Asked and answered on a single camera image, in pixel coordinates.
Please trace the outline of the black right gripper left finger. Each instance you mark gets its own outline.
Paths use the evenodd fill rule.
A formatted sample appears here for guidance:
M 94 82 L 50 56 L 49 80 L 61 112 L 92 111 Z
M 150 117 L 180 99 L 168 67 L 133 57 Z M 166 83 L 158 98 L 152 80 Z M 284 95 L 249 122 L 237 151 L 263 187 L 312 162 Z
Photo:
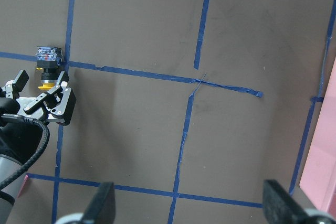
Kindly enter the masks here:
M 114 223 L 116 198 L 113 182 L 103 182 L 84 212 L 72 213 L 59 218 L 56 223 Z

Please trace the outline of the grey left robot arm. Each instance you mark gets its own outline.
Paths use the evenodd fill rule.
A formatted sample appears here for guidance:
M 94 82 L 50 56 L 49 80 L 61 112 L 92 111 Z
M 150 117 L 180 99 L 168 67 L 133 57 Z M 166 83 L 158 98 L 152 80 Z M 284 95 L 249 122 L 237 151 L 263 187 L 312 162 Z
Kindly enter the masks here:
M 36 97 L 21 97 L 29 76 L 21 70 L 1 87 L 1 223 L 6 223 L 26 173 L 46 149 L 49 123 L 70 123 L 76 97 L 66 71 L 44 83 Z

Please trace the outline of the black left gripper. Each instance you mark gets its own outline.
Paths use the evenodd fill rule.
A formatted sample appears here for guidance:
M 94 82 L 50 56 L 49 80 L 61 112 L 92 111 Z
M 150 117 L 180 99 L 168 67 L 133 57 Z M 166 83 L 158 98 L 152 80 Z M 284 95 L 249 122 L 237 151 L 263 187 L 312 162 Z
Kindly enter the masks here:
M 20 70 L 12 82 L 14 92 L 20 93 L 29 80 L 28 73 Z M 10 94 L 1 97 L 1 115 L 14 114 L 37 119 L 44 123 L 69 125 L 76 104 L 76 96 L 68 87 L 69 76 L 61 71 L 55 85 L 37 97 L 12 98 Z

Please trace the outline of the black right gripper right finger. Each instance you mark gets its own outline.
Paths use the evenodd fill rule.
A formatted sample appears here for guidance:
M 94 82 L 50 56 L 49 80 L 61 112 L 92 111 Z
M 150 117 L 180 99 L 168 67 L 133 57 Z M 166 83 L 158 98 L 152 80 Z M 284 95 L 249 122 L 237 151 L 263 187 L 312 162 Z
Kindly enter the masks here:
M 268 223 L 335 223 L 335 218 L 326 212 L 302 208 L 274 179 L 264 181 L 262 203 Z

